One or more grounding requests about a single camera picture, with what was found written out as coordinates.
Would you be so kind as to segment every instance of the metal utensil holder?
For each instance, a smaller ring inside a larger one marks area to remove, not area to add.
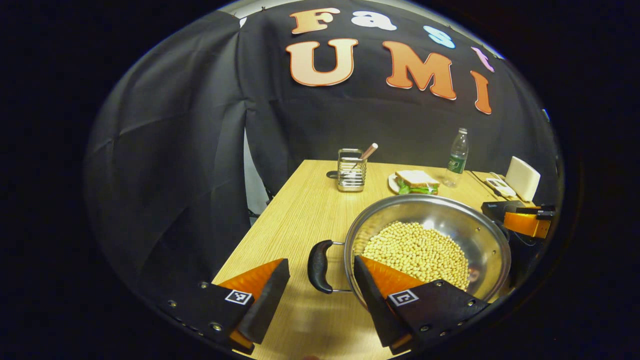
[[[361,160],[360,149],[338,150],[338,190],[361,192],[367,175],[367,160]]]

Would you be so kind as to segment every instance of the metal pot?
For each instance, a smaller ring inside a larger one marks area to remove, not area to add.
[[[472,270],[467,293],[489,301],[500,290],[511,266],[511,251],[504,228],[461,202],[437,195],[407,194],[375,202],[358,215],[344,243],[325,240],[309,254],[307,272],[311,284],[321,292],[353,292],[366,308],[353,275],[353,262],[371,237],[394,221],[418,222],[432,227],[455,241]],[[335,290],[326,281],[326,251],[331,245],[344,246],[344,268],[350,290]]]

